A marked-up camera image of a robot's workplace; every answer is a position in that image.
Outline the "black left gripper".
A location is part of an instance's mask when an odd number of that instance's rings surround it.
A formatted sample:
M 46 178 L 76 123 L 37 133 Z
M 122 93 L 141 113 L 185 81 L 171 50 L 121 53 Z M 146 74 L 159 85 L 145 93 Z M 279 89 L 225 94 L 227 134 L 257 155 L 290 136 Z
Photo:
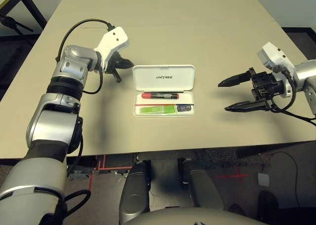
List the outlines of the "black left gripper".
M 118 74 L 117 70 L 114 69 L 130 69 L 134 66 L 134 64 L 128 60 L 121 57 L 118 51 L 115 51 L 111 58 L 108 60 L 106 73 L 114 76 L 116 83 L 121 82 L 121 77 Z

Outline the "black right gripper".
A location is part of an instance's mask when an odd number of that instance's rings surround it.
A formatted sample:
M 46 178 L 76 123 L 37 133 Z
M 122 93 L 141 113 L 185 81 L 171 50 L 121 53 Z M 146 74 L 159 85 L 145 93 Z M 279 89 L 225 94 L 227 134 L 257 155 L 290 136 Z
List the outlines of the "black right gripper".
M 229 112 L 268 111 L 268 101 L 274 96 L 284 93 L 282 80 L 276 80 L 273 74 L 266 72 L 256 73 L 253 68 L 248 72 L 229 77 L 218 84 L 218 87 L 231 87 L 243 82 L 252 81 L 251 90 L 255 101 L 244 101 L 232 104 L 224 109 Z

